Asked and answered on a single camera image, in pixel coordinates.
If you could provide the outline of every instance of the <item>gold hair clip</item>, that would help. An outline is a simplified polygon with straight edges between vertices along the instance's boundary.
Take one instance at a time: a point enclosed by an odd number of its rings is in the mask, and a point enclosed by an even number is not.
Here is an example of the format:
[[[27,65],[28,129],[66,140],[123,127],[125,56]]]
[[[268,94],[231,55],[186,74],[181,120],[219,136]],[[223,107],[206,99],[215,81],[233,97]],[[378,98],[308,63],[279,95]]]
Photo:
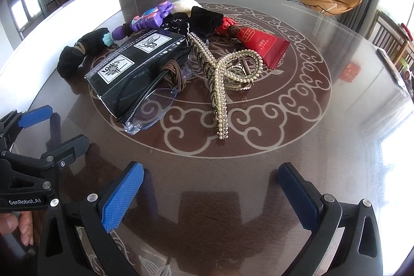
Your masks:
[[[258,52],[244,49],[229,53],[220,60],[216,60],[207,45],[193,32],[188,33],[187,38],[192,43],[194,54],[207,77],[210,98],[213,107],[213,115],[217,121],[217,134],[219,139],[228,138],[227,103],[225,88],[230,90],[250,89],[263,70],[263,60]],[[235,65],[234,61],[243,56],[250,56],[255,61],[255,69],[252,72],[246,60],[242,66]],[[244,75],[231,71],[233,68],[243,68]],[[234,80],[238,84],[225,84],[224,77]]]

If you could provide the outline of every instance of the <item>black fabric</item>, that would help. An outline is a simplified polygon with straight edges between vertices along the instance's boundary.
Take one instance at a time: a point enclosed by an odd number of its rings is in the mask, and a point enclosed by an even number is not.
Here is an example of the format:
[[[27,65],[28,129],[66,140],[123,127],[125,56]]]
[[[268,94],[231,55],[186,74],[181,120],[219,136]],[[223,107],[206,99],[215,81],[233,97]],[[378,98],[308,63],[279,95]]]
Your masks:
[[[187,22],[188,16],[184,12],[177,12],[166,16],[160,28],[167,29],[168,31],[187,35]]]
[[[82,54],[80,50],[74,47],[65,46],[57,63],[57,72],[59,75],[64,79],[70,78],[76,73],[85,56],[100,54],[106,48],[106,45],[102,41],[106,33],[109,33],[109,30],[103,27],[89,32],[80,38],[78,42],[85,47],[85,54]]]
[[[134,31],[132,31],[131,26],[129,25],[129,23],[125,23],[122,25],[122,32],[127,36],[130,37],[132,33],[134,33]]]
[[[223,23],[222,13],[208,11],[198,6],[191,9],[189,19],[190,31],[198,35],[200,39],[206,39],[214,30]]]
[[[85,47],[85,56],[97,55],[100,54],[106,45],[104,44],[102,38],[103,36],[109,33],[109,30],[106,27],[98,28],[92,32],[85,34],[82,38],[78,40]]]
[[[57,63],[57,72],[64,79],[70,78],[76,73],[84,58],[80,50],[65,46]]]

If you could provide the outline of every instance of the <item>white label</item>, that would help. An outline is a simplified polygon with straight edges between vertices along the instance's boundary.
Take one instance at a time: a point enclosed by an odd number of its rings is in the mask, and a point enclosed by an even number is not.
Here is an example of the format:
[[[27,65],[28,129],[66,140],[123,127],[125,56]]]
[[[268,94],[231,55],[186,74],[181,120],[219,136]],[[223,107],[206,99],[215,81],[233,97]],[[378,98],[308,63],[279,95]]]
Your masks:
[[[98,74],[107,84],[110,84],[118,75],[130,68],[135,62],[132,62],[123,55],[118,55],[114,60],[102,68]]]
[[[33,199],[29,199],[29,200],[9,200],[9,204],[10,205],[25,205],[25,204],[36,204],[38,202],[41,202],[40,199],[35,198],[35,200]]]
[[[147,53],[151,53],[154,49],[165,44],[167,41],[171,39],[172,38],[166,37],[165,35],[154,33],[154,34],[151,34],[148,38],[145,38],[144,40],[135,44],[134,47],[142,49],[143,51]]]

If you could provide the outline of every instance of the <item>white wall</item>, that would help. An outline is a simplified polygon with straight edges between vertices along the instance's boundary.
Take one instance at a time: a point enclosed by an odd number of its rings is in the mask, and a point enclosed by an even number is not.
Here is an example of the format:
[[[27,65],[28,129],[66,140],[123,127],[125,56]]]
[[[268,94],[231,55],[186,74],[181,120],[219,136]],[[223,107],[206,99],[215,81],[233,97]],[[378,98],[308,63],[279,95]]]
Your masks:
[[[14,25],[7,0],[0,1],[0,21],[3,25],[3,29],[7,35],[10,45],[13,49],[15,49],[21,43],[21,38],[17,32],[16,26]]]
[[[9,56],[13,53],[13,47],[6,36],[3,25],[0,22],[0,69],[6,63]]]

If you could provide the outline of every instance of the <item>glasses lens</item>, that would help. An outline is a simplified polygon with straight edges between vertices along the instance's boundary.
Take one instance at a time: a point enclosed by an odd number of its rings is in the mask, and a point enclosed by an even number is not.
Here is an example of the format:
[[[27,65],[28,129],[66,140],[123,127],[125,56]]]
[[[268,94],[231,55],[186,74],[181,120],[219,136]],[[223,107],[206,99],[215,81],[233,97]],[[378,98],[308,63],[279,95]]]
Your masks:
[[[194,53],[191,53],[186,63],[181,67],[181,74],[185,80],[188,80],[194,74],[198,73],[200,69],[200,65],[198,64]]]
[[[173,88],[158,88],[142,101],[134,116],[124,126],[125,131],[135,135],[157,123],[171,107],[178,91]]]

